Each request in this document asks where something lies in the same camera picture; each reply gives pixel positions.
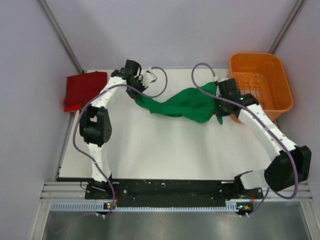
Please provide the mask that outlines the green t shirt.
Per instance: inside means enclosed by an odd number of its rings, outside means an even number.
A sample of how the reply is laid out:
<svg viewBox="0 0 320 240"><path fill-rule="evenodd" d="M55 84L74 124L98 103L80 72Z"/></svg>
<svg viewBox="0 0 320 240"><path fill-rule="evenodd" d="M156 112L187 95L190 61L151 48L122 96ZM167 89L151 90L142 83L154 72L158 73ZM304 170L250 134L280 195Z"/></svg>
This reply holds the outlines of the green t shirt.
<svg viewBox="0 0 320 240"><path fill-rule="evenodd" d="M151 114L171 118L184 117L201 124L217 114L214 98L194 87L186 88L164 102L140 96L135 103Z"/></svg>

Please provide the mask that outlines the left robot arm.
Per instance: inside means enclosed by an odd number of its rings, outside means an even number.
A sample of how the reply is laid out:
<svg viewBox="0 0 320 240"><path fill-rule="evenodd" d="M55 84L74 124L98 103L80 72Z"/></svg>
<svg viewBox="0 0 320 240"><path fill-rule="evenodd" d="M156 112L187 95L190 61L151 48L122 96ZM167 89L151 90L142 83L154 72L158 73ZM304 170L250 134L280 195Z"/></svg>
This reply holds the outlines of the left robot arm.
<svg viewBox="0 0 320 240"><path fill-rule="evenodd" d="M107 160L104 160L103 146L112 135L112 125L108 112L116 100L127 93L132 99L139 97L157 77L149 68L141 73L141 66L134 60L127 60L125 66L114 70L98 96L86 108L81 108L79 117L79 134L88 148L92 158L92 178L98 182L96 192L102 198L109 198L114 191L107 182L112 173Z"/></svg>

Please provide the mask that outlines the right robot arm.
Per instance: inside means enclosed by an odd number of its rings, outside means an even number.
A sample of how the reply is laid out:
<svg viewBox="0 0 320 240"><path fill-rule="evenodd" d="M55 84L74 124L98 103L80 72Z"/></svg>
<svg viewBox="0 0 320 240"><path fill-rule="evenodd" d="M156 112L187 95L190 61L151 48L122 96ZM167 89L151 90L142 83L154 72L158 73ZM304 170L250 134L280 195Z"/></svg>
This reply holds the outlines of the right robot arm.
<svg viewBox="0 0 320 240"><path fill-rule="evenodd" d="M270 159L270 165L265 169L239 174L239 182L233 185L234 194L245 198L255 188L270 188L279 192L306 181L311 150L306 145L298 146L285 136L252 94L241 94L235 79L215 77L213 82L217 87L214 99L216 115L237 117L255 135Z"/></svg>

